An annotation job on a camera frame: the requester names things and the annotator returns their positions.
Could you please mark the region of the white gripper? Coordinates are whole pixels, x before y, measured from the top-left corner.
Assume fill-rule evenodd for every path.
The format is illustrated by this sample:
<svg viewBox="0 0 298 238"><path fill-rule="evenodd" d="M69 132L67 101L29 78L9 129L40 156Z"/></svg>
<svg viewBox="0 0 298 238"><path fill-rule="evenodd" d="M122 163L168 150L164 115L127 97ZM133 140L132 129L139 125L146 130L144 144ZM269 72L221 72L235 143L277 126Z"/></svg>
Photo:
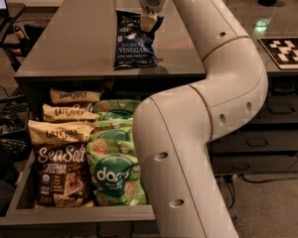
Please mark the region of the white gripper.
<svg viewBox="0 0 298 238"><path fill-rule="evenodd" d="M149 33L157 23L157 14L162 12L169 0L138 0L140 7L145 10L141 12L140 29Z"/></svg>

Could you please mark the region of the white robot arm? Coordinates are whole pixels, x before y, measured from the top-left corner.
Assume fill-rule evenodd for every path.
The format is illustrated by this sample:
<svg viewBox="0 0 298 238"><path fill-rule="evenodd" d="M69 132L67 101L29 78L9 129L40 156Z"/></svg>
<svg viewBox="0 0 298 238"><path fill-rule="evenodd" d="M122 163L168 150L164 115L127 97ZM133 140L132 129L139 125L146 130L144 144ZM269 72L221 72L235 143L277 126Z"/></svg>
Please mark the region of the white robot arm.
<svg viewBox="0 0 298 238"><path fill-rule="evenodd" d="M238 238L207 144L249 122L268 78L259 52L222 0L139 0L147 16L172 1L205 79L156 93L133 116L141 177L162 238Z"/></svg>

